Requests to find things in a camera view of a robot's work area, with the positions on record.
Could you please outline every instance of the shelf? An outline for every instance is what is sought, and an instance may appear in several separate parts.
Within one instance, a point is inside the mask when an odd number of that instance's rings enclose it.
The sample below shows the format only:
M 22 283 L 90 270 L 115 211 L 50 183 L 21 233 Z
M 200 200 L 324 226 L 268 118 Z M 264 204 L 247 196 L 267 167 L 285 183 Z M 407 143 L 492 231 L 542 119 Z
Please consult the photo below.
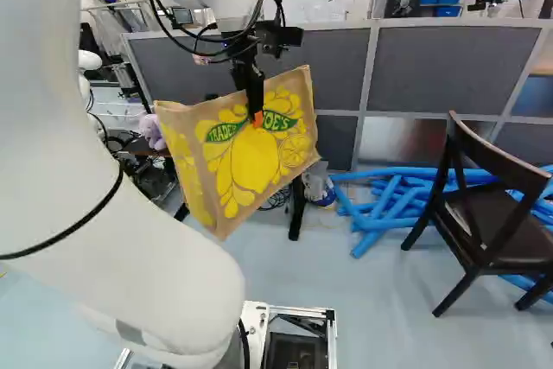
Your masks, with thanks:
M 440 6 L 461 6 L 460 3 L 423 3 L 419 4 L 423 8 L 437 8 Z

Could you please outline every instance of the cubicle partition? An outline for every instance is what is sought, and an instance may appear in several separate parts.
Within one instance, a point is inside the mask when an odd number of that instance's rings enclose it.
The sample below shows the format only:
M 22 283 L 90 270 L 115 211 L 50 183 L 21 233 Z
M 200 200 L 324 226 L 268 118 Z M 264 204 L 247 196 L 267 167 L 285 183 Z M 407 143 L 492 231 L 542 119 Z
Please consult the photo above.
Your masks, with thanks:
M 268 77 L 311 66 L 318 148 L 331 169 L 436 165 L 449 110 L 528 162 L 553 162 L 553 99 L 544 112 L 536 96 L 547 94 L 525 85 L 548 21 L 418 18 L 305 29 L 300 48 L 280 60 L 260 54 L 258 64 Z M 125 34 L 124 43 L 150 103 L 193 105 L 234 91 L 229 65 L 195 65 L 162 33 Z

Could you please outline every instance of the stuffed animal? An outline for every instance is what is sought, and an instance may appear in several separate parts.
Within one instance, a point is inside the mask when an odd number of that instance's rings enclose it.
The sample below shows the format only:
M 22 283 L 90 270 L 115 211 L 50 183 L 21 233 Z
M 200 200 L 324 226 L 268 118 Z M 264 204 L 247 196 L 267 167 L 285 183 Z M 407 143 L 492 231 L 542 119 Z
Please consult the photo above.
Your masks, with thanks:
M 167 148 L 156 114 L 143 116 L 138 124 L 138 132 L 148 141 L 151 149 L 160 151 Z

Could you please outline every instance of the yellow tote bag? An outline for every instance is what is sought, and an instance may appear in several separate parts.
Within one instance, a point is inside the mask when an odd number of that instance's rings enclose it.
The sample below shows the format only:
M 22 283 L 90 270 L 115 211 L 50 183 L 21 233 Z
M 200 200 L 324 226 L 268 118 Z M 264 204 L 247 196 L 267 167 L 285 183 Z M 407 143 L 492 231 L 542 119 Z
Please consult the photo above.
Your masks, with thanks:
M 188 208 L 220 239 L 320 159 L 309 66 L 265 81 L 262 127 L 246 104 L 245 91 L 193 106 L 155 102 Z

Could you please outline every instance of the gray partition panel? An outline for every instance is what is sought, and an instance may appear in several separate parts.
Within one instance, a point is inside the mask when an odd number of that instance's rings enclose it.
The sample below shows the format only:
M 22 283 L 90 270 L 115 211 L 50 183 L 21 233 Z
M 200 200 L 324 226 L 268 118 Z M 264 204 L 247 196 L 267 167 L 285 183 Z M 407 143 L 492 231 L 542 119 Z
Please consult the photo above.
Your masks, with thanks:
M 495 144 L 522 160 L 536 164 L 553 163 L 553 125 L 507 123 Z
M 328 168 L 349 170 L 352 167 L 357 117 L 317 116 L 317 128 L 317 149 L 321 157 L 328 160 Z
M 194 45 L 190 41 L 192 38 L 179 36 L 177 39 Z M 169 38 L 130 39 L 129 46 L 152 99 L 194 105 L 205 101 L 207 94 L 222 96 L 236 91 L 229 72 L 230 64 L 196 65 L 192 55 Z M 212 44 L 202 47 L 212 51 L 220 48 Z
M 267 77 L 309 64 L 315 108 L 357 111 L 369 32 L 370 29 L 306 31 L 300 48 L 284 51 L 280 60 L 259 54 L 257 62 Z M 152 99 L 192 105 L 203 101 L 207 94 L 235 91 L 228 63 L 197 66 L 190 54 L 165 37 L 130 39 L 129 45 Z
M 513 116 L 553 117 L 553 77 L 528 77 L 511 114 Z
M 367 109 L 500 114 L 539 31 L 381 28 Z
M 466 121 L 487 137 L 495 123 Z M 446 133 L 444 119 L 366 117 L 359 148 L 359 162 L 436 166 Z
M 369 35 L 370 29 L 306 31 L 302 46 L 290 48 L 280 60 L 262 54 L 257 60 L 268 77 L 309 64 L 315 108 L 357 111 Z

